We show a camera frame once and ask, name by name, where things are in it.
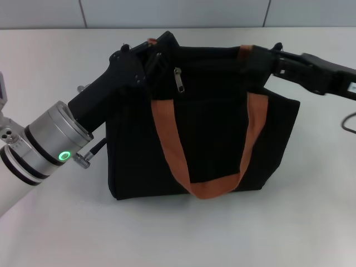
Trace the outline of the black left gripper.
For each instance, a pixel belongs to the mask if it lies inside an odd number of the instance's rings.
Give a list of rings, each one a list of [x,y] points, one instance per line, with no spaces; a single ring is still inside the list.
[[[145,64],[145,73],[137,56],[145,55],[156,42],[146,41],[112,55],[107,70],[69,103],[68,107],[86,131],[94,131],[121,104],[144,94],[147,81],[158,81],[166,70],[166,57],[153,53]]]

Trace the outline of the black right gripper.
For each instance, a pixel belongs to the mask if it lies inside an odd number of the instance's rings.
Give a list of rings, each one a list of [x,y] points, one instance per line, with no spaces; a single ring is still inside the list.
[[[274,54],[287,59],[278,60],[271,73],[275,77],[297,83],[317,95],[331,94],[355,101],[355,69],[307,53],[284,52],[282,43],[274,45]],[[302,59],[308,66],[297,62]]]

